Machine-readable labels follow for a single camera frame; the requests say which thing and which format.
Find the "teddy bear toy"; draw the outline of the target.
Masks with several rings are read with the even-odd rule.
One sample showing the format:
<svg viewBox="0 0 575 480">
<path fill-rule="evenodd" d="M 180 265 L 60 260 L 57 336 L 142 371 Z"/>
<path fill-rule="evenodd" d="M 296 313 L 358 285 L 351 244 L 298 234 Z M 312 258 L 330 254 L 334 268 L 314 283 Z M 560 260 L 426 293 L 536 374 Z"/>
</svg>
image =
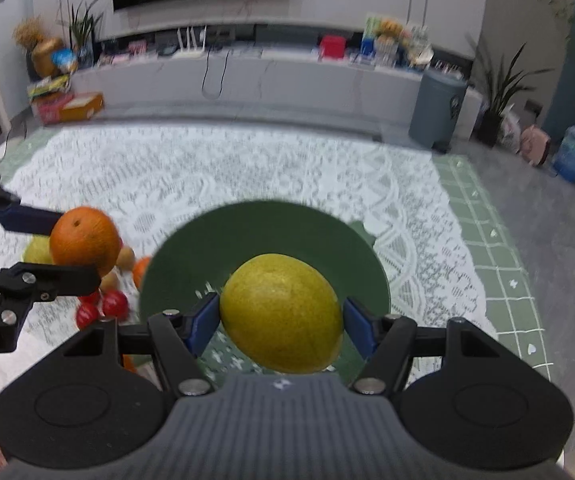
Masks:
<svg viewBox="0 0 575 480">
<path fill-rule="evenodd" d="M 376 37 L 384 37 L 398 41 L 404 30 L 405 27 L 403 27 L 399 21 L 391 20 L 390 18 L 382 18 L 379 27 L 377 28 Z"/>
</svg>

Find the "yellow-green pear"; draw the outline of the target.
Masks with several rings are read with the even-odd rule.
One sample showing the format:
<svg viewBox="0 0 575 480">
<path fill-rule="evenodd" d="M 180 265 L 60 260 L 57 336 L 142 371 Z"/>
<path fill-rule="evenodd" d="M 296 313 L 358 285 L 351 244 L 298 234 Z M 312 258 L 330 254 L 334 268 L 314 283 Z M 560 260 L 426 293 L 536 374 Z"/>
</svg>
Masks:
<svg viewBox="0 0 575 480">
<path fill-rule="evenodd" d="M 335 291 L 296 258 L 265 254 L 243 263 L 222 289 L 219 311 L 233 344 L 276 372 L 320 372 L 341 352 L 344 322 Z"/>
</svg>

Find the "red box on console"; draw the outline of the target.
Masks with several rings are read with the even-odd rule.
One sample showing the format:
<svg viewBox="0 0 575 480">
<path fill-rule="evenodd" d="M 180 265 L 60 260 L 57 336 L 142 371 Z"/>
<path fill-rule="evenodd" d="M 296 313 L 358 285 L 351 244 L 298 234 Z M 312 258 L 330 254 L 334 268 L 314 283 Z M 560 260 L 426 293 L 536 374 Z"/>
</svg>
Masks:
<svg viewBox="0 0 575 480">
<path fill-rule="evenodd" d="M 342 36 L 325 35 L 319 44 L 320 58 L 342 60 L 345 56 L 346 39 Z"/>
</svg>

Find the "potted plant by bin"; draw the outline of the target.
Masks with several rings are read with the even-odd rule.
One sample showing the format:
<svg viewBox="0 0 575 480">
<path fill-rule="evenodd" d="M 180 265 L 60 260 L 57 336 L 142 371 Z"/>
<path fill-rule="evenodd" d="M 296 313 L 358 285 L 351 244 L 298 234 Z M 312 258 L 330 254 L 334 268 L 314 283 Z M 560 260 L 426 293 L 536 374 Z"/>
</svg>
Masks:
<svg viewBox="0 0 575 480">
<path fill-rule="evenodd" d="M 475 41 L 471 36 L 466 36 L 466 40 L 474 53 L 474 60 L 481 65 L 481 84 L 487 100 L 487 108 L 481 115 L 475 140 L 493 148 L 499 140 L 503 113 L 510 101 L 519 93 L 532 92 L 536 89 L 535 86 L 527 84 L 525 79 L 550 73 L 552 68 L 518 70 L 516 65 L 527 46 L 526 42 L 517 49 L 509 62 L 505 62 L 503 54 L 498 63 L 495 63 L 484 37 Z"/>
</svg>

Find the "red tomato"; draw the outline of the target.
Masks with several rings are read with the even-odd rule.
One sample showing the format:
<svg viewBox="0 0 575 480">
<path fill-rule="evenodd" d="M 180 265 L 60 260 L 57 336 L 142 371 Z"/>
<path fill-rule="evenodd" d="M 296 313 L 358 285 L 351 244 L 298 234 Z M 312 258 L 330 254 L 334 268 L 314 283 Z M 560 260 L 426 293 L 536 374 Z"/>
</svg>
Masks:
<svg viewBox="0 0 575 480">
<path fill-rule="evenodd" d="M 101 310 L 105 318 L 116 318 L 120 322 L 126 321 L 129 316 L 127 296 L 116 289 L 105 292 Z"/>
<path fill-rule="evenodd" d="M 78 300 L 81 304 L 92 304 L 94 307 L 97 307 L 102 300 L 101 292 L 97 289 L 89 295 L 79 296 Z"/>
<path fill-rule="evenodd" d="M 95 304 L 82 302 L 78 305 L 75 313 L 75 323 L 79 330 L 84 330 L 100 318 L 100 311 Z"/>
</svg>

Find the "large orange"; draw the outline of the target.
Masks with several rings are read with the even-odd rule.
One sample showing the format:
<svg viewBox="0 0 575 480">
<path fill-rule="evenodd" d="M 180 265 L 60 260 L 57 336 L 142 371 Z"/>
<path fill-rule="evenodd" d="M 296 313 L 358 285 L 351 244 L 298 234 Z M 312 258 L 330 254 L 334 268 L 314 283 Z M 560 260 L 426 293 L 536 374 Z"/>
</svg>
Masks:
<svg viewBox="0 0 575 480">
<path fill-rule="evenodd" d="M 122 248 L 113 220 L 103 211 L 80 206 L 67 211 L 50 234 L 50 254 L 58 266 L 93 266 L 109 274 Z"/>
</svg>

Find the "white marble tv console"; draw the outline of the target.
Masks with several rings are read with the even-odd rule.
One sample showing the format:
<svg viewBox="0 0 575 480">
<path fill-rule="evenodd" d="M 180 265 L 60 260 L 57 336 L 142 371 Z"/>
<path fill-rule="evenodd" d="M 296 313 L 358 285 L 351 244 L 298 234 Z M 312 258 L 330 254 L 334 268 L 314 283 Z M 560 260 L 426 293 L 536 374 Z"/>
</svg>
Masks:
<svg viewBox="0 0 575 480">
<path fill-rule="evenodd" d="M 88 68 L 72 88 L 102 93 L 108 117 L 229 118 L 389 136 L 407 132 L 421 79 L 313 51 L 229 47 Z"/>
</svg>

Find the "orange cardboard box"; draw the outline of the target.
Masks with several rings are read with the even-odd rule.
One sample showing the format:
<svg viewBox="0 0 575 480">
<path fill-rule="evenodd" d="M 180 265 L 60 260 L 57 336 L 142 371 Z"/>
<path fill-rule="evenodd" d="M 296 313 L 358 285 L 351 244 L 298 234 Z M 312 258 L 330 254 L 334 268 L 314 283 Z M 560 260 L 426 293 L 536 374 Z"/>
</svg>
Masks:
<svg viewBox="0 0 575 480">
<path fill-rule="evenodd" d="M 74 96 L 59 110 L 60 122 L 84 122 L 97 115 L 104 106 L 103 94 L 85 93 Z"/>
</svg>

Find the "golden vase with dried grass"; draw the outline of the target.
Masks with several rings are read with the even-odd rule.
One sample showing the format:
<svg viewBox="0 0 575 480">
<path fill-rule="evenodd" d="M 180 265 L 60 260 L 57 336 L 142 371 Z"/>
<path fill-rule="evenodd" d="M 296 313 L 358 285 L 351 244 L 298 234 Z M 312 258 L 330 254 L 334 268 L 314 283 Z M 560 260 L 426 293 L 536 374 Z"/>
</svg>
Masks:
<svg viewBox="0 0 575 480">
<path fill-rule="evenodd" d="M 60 75 L 52 60 L 53 53 L 64 47 L 59 37 L 48 37 L 40 18 L 26 18 L 12 32 L 14 42 L 24 51 L 28 76 L 31 81 Z"/>
</svg>

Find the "grey pedal trash bin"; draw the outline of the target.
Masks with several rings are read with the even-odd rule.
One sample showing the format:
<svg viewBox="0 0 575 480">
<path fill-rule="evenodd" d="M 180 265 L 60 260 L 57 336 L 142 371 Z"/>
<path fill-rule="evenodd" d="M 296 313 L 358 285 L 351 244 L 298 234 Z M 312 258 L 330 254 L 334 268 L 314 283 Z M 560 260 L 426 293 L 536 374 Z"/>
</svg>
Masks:
<svg viewBox="0 0 575 480">
<path fill-rule="evenodd" d="M 450 148 L 467 84 L 434 68 L 423 73 L 409 128 L 412 140 L 445 154 Z"/>
</svg>

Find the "brown kiwi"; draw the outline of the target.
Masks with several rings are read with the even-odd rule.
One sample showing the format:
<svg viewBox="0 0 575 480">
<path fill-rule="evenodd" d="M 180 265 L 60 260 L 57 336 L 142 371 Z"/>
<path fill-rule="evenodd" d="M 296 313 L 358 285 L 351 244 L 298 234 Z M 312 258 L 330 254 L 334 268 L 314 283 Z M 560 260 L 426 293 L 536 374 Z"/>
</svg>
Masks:
<svg viewBox="0 0 575 480">
<path fill-rule="evenodd" d="M 104 275 L 103 278 L 101 278 L 99 289 L 103 295 L 107 294 L 108 292 L 112 292 L 113 290 L 120 289 L 120 278 L 115 271 L 111 271 Z"/>
<path fill-rule="evenodd" d="M 136 256 L 134 250 L 127 245 L 123 245 L 117 255 L 115 266 L 120 269 L 120 271 L 131 272 L 135 263 Z"/>
</svg>

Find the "pink small heater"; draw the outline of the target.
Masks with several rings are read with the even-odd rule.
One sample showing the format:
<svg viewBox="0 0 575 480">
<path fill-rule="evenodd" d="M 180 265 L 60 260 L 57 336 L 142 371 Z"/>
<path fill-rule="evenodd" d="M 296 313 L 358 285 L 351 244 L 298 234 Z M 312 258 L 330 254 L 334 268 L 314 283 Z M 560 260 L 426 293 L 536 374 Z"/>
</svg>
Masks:
<svg viewBox="0 0 575 480">
<path fill-rule="evenodd" d="M 519 154 L 530 166 L 540 167 L 548 158 L 551 138 L 548 133 L 532 125 L 519 138 Z"/>
</svg>

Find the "white wifi router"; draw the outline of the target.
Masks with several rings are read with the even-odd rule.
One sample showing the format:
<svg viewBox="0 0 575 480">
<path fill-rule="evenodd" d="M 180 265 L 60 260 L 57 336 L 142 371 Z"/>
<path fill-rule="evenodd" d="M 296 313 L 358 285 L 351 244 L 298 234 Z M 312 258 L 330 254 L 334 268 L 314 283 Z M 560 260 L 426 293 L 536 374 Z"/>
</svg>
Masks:
<svg viewBox="0 0 575 480">
<path fill-rule="evenodd" d="M 187 26 L 176 30 L 178 48 L 174 58 L 199 58 L 207 51 L 207 27 Z"/>
</svg>

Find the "potted plant left of console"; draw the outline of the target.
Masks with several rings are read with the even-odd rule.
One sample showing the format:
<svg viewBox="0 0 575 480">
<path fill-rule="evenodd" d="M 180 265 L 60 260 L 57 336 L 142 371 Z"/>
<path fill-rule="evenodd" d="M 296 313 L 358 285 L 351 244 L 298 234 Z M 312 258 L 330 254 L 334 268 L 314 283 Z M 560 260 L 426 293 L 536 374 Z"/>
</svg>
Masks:
<svg viewBox="0 0 575 480">
<path fill-rule="evenodd" d="M 68 33 L 80 70 L 94 65 L 94 38 L 103 18 L 103 13 L 96 10 L 100 1 L 82 0 L 77 6 L 72 4 L 68 11 Z"/>
</svg>

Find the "small tangerine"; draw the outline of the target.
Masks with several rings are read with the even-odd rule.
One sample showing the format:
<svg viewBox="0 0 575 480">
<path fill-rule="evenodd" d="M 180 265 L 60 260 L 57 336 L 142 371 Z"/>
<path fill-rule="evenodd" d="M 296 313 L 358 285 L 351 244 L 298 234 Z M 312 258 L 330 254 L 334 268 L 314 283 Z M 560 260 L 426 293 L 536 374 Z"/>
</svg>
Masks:
<svg viewBox="0 0 575 480">
<path fill-rule="evenodd" d="M 146 271 L 148 270 L 150 262 L 151 257 L 142 257 L 138 259 L 132 267 L 132 283 L 134 283 L 135 288 L 138 290 L 140 290 L 142 287 L 142 283 L 144 277 L 146 276 Z"/>
</svg>

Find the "yellow apple in bowl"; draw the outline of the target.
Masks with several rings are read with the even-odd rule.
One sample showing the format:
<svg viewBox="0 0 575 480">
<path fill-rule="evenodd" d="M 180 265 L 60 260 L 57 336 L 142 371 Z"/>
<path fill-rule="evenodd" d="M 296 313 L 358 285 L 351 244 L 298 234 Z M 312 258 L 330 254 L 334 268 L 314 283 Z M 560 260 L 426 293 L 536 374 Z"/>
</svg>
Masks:
<svg viewBox="0 0 575 480">
<path fill-rule="evenodd" d="M 26 263 L 53 264 L 50 252 L 50 237 L 34 235 L 24 250 L 22 261 Z"/>
</svg>

